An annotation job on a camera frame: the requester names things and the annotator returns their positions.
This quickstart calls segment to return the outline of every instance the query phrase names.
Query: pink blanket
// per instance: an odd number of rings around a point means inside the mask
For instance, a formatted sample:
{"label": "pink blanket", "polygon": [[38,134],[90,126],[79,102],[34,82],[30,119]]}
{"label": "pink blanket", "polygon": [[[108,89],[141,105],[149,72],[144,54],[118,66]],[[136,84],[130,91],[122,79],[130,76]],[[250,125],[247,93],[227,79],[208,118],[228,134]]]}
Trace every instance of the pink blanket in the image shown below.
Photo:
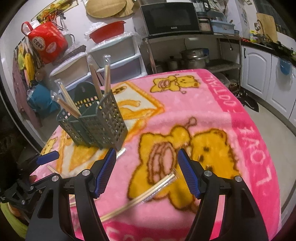
{"label": "pink blanket", "polygon": [[[102,217],[142,194],[176,169],[179,178],[153,200],[103,223],[110,240],[184,240],[198,201],[190,194],[176,153],[185,148],[191,159],[217,176],[241,175],[262,213],[269,239],[280,227],[279,185],[260,133],[241,103],[204,69],[167,72],[112,87],[129,129],[106,191],[95,201]],[[76,147],[59,127],[44,153],[58,150],[50,163],[63,176],[73,176],[102,158],[106,150]],[[42,178],[50,171],[35,172]],[[219,200],[211,238],[218,236],[224,198]],[[75,233],[83,239],[75,207]]]}

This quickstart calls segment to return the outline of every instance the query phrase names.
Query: red bowl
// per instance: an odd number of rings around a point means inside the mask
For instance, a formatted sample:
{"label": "red bowl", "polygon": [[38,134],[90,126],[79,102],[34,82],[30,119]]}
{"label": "red bowl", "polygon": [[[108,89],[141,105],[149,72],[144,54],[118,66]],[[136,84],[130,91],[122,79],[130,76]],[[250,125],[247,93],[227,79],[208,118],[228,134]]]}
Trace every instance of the red bowl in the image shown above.
{"label": "red bowl", "polygon": [[124,24],[125,21],[117,21],[107,24],[97,29],[95,32],[92,32],[89,37],[94,40],[96,44],[98,44],[106,39],[122,34],[124,32]]}

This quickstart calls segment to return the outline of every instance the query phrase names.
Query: microwave door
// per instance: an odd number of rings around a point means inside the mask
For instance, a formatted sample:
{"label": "microwave door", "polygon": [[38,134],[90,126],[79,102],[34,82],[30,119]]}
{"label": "microwave door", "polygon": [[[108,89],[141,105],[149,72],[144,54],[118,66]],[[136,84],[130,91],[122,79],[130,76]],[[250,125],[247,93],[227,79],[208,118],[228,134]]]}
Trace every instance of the microwave door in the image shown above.
{"label": "microwave door", "polygon": [[150,36],[200,30],[192,3],[157,3],[145,5],[141,8]]}

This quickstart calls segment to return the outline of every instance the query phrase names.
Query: hanging bag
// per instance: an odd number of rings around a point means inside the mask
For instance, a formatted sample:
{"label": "hanging bag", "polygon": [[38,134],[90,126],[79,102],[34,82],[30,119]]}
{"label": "hanging bag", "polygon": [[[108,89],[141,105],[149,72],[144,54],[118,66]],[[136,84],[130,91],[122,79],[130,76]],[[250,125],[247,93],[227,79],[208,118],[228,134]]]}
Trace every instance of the hanging bag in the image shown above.
{"label": "hanging bag", "polygon": [[[25,24],[30,29],[28,34],[24,32]],[[52,22],[43,23],[36,28],[33,28],[29,22],[24,22],[21,31],[28,36],[45,64],[56,60],[68,48],[65,37]]]}

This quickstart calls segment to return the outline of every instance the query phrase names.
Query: microwave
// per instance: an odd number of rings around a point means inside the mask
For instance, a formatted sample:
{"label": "microwave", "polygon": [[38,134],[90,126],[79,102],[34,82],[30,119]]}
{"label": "microwave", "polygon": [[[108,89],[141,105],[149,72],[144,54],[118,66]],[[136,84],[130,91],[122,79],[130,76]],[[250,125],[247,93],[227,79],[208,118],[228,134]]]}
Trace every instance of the microwave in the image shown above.
{"label": "microwave", "polygon": [[137,2],[133,7],[133,23],[142,38],[200,32],[193,3],[161,2],[140,5]]}

